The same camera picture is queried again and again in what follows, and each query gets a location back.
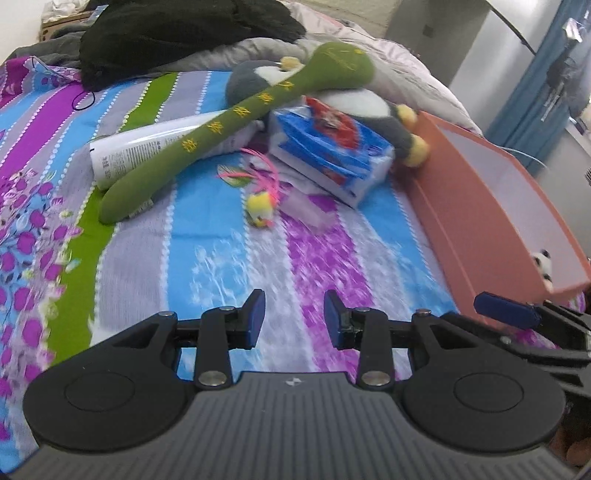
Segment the gray blanket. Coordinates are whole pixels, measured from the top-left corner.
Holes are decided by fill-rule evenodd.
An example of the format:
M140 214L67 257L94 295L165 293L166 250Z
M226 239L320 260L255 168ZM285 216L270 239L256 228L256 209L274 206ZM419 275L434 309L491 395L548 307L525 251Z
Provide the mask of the gray blanket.
M54 67L80 67L80 39L94 21L81 22L75 25L65 25L53 32L49 40L45 40L28 47L20 47L7 58L37 57L46 65Z
M427 68L407 50L392 42L376 39L364 31L331 22L304 5L288 4L294 16L307 30L305 38L287 43L272 38L249 38L231 46L196 52L188 57L157 67L148 76L168 72L195 70L232 70L247 60L279 61L296 57L303 63L318 45L327 41L345 41L365 50L376 67L376 75L368 89L391 103L404 103L481 134L461 102L447 87L435 79ZM80 38L90 23L64 27L49 41L16 49L9 58L36 56L49 65L78 67Z

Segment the metal screw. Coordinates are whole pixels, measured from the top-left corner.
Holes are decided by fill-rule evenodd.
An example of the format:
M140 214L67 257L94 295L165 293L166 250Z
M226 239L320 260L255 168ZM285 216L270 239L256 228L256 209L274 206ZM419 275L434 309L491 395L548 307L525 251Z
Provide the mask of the metal screw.
M361 380L370 387L381 387L390 383L390 375L379 370L370 370L361 375Z
M228 380L227 376L217 370L208 370L199 375L199 383L208 387L219 387Z

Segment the pink storage box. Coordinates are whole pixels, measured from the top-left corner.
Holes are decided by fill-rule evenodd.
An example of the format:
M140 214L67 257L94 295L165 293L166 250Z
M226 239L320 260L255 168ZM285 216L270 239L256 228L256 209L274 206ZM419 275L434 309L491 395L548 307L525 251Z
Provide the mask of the pink storage box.
M515 157L424 112L415 133L431 155L402 180L461 313L495 325L474 311L482 291L558 303L591 284L581 247ZM552 257L553 292L530 256L542 249Z

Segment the blue curtain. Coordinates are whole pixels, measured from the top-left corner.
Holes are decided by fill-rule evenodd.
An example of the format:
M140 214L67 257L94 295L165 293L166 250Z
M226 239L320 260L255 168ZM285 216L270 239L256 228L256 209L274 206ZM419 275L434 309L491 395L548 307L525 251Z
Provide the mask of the blue curtain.
M582 22L588 5L589 0L562 1L525 75L486 131L487 140L520 150L540 161L549 155L569 121L569 109L564 101L559 100L545 121L541 121L546 111L544 102L550 94L546 72L566 47L563 25L570 17ZM523 155L514 155L530 172L537 170L539 165L536 162Z

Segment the white cable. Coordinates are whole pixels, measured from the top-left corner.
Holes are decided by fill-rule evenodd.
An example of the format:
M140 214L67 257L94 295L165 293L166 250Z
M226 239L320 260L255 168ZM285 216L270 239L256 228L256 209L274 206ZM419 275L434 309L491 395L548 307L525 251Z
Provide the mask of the white cable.
M537 163L539 163L540 165L542 165L542 166L543 166L543 167L544 167L546 170L548 170L548 171L550 170L550 169L548 168L548 166L547 166L547 165L544 165L544 163L543 163L543 162L541 162L540 160L538 160L538 159L537 159L537 158L535 158L535 157L532 157L531 155L528 155L527 153L523 153L523 152L522 152L522 151L520 151L520 150L515 150L514 148L501 147L500 145L495 145L495 146L496 146L496 147L499 147L499 148L501 148L501 149L503 149L503 150L505 150L505 151L507 151L507 152L520 153L521 155L523 155L523 156L525 156L525 157L527 157L527 158L530 158L530 159L532 159L532 160L536 161Z

